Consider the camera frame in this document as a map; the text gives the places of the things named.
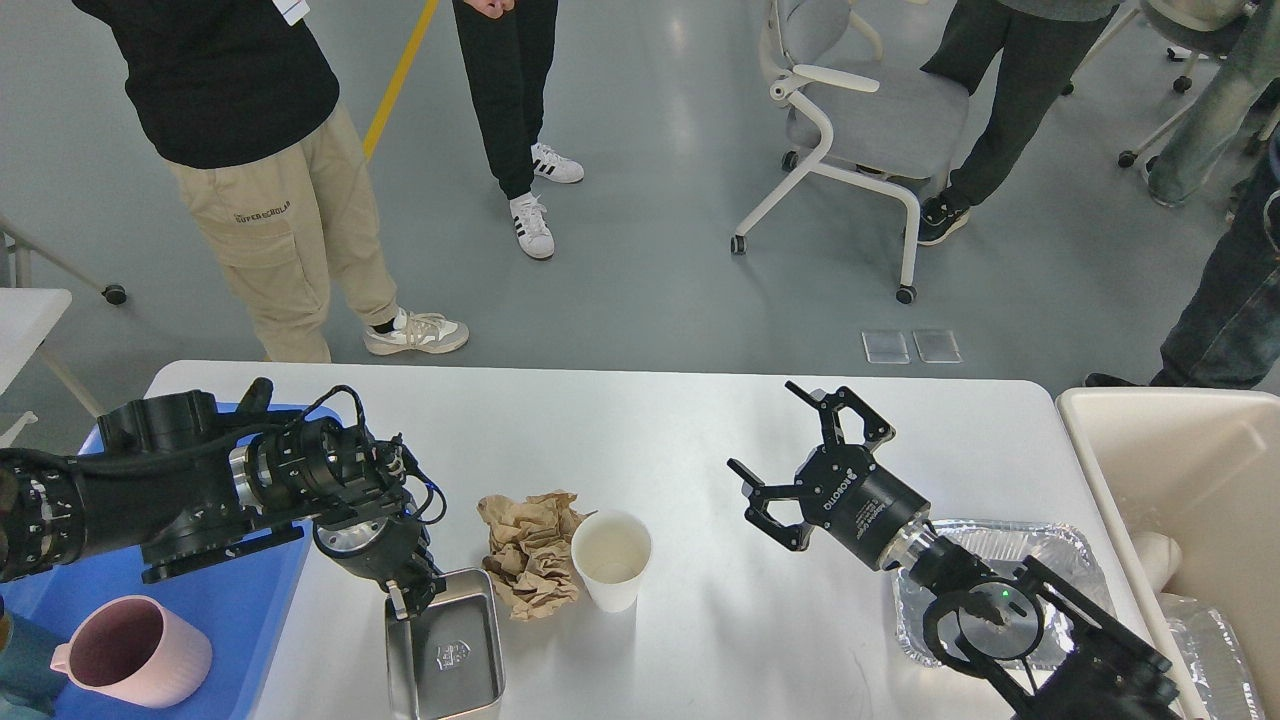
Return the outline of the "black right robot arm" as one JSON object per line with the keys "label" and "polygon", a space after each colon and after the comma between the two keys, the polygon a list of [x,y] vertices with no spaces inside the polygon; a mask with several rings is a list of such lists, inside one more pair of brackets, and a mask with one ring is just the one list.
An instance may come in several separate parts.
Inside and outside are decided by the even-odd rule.
{"label": "black right robot arm", "polygon": [[979,678],[1016,719],[1172,719],[1171,661],[1042,561],[998,573],[942,537],[929,502],[874,451],[893,428],[852,389],[788,391],[813,407],[822,442],[787,484],[736,459],[745,518],[800,552],[827,530],[876,571],[905,571],[932,601],[923,635],[943,666]]}

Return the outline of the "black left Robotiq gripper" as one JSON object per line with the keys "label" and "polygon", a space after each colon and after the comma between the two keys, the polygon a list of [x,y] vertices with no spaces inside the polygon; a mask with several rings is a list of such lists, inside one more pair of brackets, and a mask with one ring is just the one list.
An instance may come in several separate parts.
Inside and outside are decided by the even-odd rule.
{"label": "black left Robotiq gripper", "polygon": [[396,584],[396,620],[417,618],[447,588],[433,571],[428,527],[406,512],[374,518],[343,529],[314,527],[321,553],[348,573],[378,583],[390,593]]}

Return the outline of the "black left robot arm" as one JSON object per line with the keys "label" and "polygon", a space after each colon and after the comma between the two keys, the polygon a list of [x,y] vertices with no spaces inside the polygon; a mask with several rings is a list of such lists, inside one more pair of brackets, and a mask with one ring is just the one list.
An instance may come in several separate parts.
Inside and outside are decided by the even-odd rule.
{"label": "black left robot arm", "polygon": [[223,411],[192,389],[142,398],[99,419],[99,454],[3,451],[3,579],[140,547],[147,584],[239,559],[302,536],[379,584],[393,618],[421,614],[445,589],[429,548],[428,501],[443,500],[399,436],[378,439],[360,397],[346,427],[324,400],[273,410],[273,383],[253,380]]}

